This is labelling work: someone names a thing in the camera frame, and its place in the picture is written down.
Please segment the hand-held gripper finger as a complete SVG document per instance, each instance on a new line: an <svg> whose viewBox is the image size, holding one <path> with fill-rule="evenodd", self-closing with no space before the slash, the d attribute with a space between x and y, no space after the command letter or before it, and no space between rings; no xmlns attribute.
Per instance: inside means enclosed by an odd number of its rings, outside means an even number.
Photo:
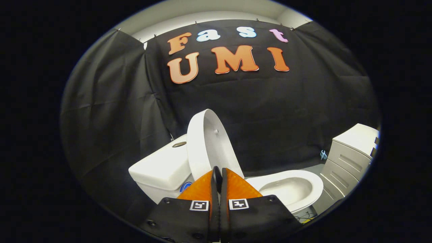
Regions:
<svg viewBox="0 0 432 243"><path fill-rule="evenodd" d="M214 167L177 197L164 197L140 228L164 242L212 243L220 237L220 170Z"/></svg>
<svg viewBox="0 0 432 243"><path fill-rule="evenodd" d="M276 195L264 196L234 171L222 168L222 243L284 243L301 228Z"/></svg>

